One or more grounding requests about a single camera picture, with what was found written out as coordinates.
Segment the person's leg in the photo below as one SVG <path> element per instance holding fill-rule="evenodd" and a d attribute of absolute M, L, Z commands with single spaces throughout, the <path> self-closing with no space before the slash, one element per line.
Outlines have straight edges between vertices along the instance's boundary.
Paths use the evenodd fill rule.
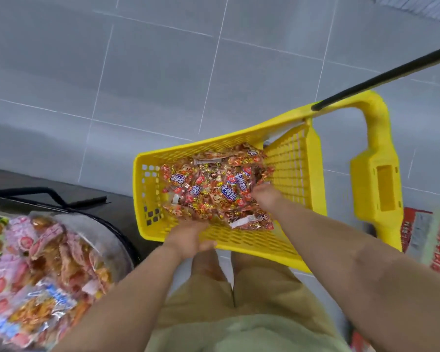
<path fill-rule="evenodd" d="M 219 282 L 227 282 L 215 249 L 197 253 L 192 259 L 191 275 L 202 275 Z"/>
<path fill-rule="evenodd" d="M 238 252 L 231 252 L 230 261 L 234 274 L 247 268 L 261 267 L 280 270 L 287 267 L 265 258 Z"/>

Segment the dark display stand base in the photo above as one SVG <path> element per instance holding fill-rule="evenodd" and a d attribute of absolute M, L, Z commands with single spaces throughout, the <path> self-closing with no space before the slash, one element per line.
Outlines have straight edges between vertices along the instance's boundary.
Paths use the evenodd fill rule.
<path fill-rule="evenodd" d="M 136 263 L 141 263 L 159 243 L 143 239 L 138 231 L 133 199 L 129 196 L 114 194 L 98 189 L 82 187 L 44 178 L 27 176 L 6 170 L 0 170 L 0 189 L 17 188 L 48 188 L 54 190 L 65 202 L 74 203 L 94 198 L 106 197 L 106 202 L 100 205 L 78 209 L 79 213 L 97 217 L 102 223 L 108 223 L 131 242 L 133 257 Z M 53 207 L 60 208 L 49 194 L 14 195 L 13 199 L 1 199 L 0 207 L 7 213 L 27 214 L 31 211 L 52 211 Z"/>

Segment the person's left hand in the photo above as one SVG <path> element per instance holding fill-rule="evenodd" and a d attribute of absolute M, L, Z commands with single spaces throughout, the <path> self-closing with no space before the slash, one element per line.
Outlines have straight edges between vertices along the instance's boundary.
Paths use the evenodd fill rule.
<path fill-rule="evenodd" d="M 165 238 L 163 252 L 178 263 L 193 258 L 198 253 L 198 244 L 201 241 L 212 241 L 202 238 L 202 233 L 208 227 L 209 223 L 206 221 L 181 221 Z"/>

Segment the clear bag of snacks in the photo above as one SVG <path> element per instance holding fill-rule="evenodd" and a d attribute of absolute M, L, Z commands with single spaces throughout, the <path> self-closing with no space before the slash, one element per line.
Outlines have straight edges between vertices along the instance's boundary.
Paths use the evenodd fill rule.
<path fill-rule="evenodd" d="M 275 172 L 262 149 L 241 143 L 204 151 L 160 168 L 168 200 L 163 209 L 176 218 L 222 221 L 234 230 L 274 229 L 273 219 L 252 197 Z"/>

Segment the cardboard box with red print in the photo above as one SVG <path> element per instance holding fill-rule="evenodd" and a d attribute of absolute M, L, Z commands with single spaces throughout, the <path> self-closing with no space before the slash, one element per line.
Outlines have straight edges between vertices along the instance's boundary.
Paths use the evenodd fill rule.
<path fill-rule="evenodd" d="M 440 208 L 404 208 L 400 229 L 403 253 L 440 274 Z"/>

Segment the person's right forearm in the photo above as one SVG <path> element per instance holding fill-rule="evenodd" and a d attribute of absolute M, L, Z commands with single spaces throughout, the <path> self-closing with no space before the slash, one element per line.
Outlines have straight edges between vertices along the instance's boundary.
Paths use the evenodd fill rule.
<path fill-rule="evenodd" d="M 271 209 L 311 272 L 377 351 L 440 352 L 440 274 L 285 198 Z"/>

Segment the person's left leg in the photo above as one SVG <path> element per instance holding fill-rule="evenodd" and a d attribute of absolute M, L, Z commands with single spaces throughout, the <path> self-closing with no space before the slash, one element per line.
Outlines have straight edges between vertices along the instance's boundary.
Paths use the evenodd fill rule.
<path fill-rule="evenodd" d="M 197 253 L 192 259 L 191 275 L 202 275 L 219 282 L 227 282 L 215 249 Z"/>

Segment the pile of blue orange packets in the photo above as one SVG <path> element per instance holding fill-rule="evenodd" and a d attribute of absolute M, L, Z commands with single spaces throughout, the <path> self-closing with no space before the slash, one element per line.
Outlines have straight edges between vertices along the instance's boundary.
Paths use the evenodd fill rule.
<path fill-rule="evenodd" d="M 0 301 L 0 339 L 27 348 L 76 305 L 74 297 L 50 279 L 27 285 L 7 302 Z"/>

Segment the yellow plastic shopping basket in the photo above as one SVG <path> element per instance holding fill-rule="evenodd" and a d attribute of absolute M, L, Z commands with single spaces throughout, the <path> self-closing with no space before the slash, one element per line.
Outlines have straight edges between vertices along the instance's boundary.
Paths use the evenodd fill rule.
<path fill-rule="evenodd" d="M 287 130 L 264 150 L 275 168 L 271 181 L 288 199 L 327 215 L 320 138 L 312 119 L 339 109 L 355 107 L 365 118 L 367 149 L 350 162 L 355 216 L 371 223 L 377 238 L 402 251 L 400 226 L 404 217 L 399 159 L 391 137 L 387 105 L 376 92 L 366 90 L 314 111 L 308 104 L 263 123 L 230 134 L 151 152 L 140 153 L 133 166 L 133 200 L 142 238 L 163 242 L 178 222 L 162 209 L 160 168 L 201 150 L 222 150 L 247 142 L 262 149 L 264 142 Z"/>

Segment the khaki shorts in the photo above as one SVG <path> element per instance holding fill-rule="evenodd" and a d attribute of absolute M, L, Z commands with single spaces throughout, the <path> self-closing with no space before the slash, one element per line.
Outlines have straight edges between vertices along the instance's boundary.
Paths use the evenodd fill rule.
<path fill-rule="evenodd" d="M 321 302 L 288 267 L 247 268 L 233 276 L 231 285 L 228 281 L 190 275 L 167 299 L 156 329 L 269 314 L 291 319 L 313 332 L 341 338 Z"/>

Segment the light green shirt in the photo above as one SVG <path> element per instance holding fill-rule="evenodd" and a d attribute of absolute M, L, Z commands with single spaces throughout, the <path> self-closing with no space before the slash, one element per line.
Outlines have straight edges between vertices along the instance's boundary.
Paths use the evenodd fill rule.
<path fill-rule="evenodd" d="M 278 315 L 254 314 L 153 331 L 145 352 L 352 352 L 337 337 Z"/>

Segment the clear plastic display tub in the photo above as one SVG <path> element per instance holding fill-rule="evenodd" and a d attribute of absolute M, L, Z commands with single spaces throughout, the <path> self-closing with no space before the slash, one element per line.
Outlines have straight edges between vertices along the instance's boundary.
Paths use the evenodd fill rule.
<path fill-rule="evenodd" d="M 50 213 L 50 212 L 31 212 L 27 215 L 5 216 L 10 220 L 20 216 L 46 216 L 58 220 L 77 233 L 82 235 L 100 253 L 103 261 L 110 269 L 114 285 L 131 272 L 136 265 L 135 259 L 129 255 L 129 248 L 124 244 L 123 237 L 111 227 L 100 223 L 98 220 L 79 213 Z M 2 253 L 5 252 L 6 240 Z M 10 344 L 3 344 L 0 340 L 0 352 L 49 352 L 47 350 L 19 349 Z"/>

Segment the person's left forearm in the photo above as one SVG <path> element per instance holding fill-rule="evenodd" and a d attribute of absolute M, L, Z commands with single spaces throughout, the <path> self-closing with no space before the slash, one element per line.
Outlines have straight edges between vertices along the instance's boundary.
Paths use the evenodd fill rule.
<path fill-rule="evenodd" d="M 52 352 L 144 352 L 180 264 L 156 248 Z"/>

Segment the red printed packet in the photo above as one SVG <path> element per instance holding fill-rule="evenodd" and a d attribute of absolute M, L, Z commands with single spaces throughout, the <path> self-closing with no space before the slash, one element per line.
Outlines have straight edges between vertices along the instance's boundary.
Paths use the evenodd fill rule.
<path fill-rule="evenodd" d="M 357 330 L 353 330 L 350 348 L 352 352 L 376 352 L 371 343 Z"/>

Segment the grey ribbed floor mat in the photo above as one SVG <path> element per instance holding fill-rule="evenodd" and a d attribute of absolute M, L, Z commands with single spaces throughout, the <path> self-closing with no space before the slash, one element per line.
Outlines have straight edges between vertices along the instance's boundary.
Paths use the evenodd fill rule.
<path fill-rule="evenodd" d="M 416 16 L 440 21 L 440 0 L 373 0 L 375 4 L 392 7 Z"/>

